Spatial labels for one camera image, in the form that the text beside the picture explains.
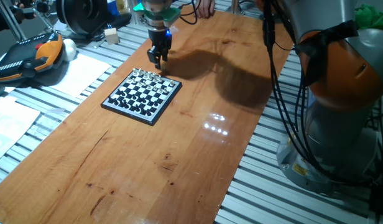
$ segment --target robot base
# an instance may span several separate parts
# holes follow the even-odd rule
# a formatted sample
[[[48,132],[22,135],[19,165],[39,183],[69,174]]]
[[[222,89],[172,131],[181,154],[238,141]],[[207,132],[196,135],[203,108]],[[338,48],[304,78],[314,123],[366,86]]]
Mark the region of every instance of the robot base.
[[[349,148],[328,149],[318,142],[309,139],[310,147],[322,168],[331,173],[347,177],[350,180],[364,180],[364,173],[371,168],[374,156],[378,152],[377,133],[371,129],[363,129],[359,140]],[[332,194],[338,184],[321,175],[294,148],[288,137],[280,142],[277,149],[277,162],[284,175],[299,187],[324,194]]]

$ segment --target white paper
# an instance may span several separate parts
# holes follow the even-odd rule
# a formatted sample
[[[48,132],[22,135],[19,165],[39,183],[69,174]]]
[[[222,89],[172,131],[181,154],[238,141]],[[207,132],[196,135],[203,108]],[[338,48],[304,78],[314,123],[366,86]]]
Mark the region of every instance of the white paper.
[[[5,57],[6,53],[0,58],[0,61]],[[5,87],[5,92],[10,93],[12,92],[16,87]]]
[[[77,97],[109,67],[111,66],[107,63],[78,54],[76,59],[69,63],[66,75],[60,83],[51,87]]]
[[[40,112],[20,105],[15,98],[0,98],[0,158],[24,135]]]

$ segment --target warning sticker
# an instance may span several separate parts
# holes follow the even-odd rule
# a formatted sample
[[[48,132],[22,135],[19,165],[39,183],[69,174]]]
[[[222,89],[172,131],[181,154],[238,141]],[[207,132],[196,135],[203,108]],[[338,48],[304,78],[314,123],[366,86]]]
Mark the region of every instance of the warning sticker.
[[[298,174],[302,176],[306,176],[306,173],[308,172],[308,170],[298,165],[297,163],[293,164],[292,170],[294,170],[295,172],[297,172]]]

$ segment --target wooden table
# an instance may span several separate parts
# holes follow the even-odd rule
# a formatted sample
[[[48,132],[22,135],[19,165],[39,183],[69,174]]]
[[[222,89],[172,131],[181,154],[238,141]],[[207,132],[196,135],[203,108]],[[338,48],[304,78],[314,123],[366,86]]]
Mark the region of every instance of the wooden table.
[[[165,68],[183,87],[155,126],[100,107],[132,68],[156,71],[147,40],[0,184],[0,222],[213,222],[271,92],[262,22],[175,25]]]

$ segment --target chess piece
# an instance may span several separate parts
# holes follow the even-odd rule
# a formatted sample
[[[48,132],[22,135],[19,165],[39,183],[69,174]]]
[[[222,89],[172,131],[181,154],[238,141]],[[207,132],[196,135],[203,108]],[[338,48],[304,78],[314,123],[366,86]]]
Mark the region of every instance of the chess piece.
[[[111,98],[111,96],[108,96],[107,99],[109,100],[108,103],[114,103],[115,99]]]

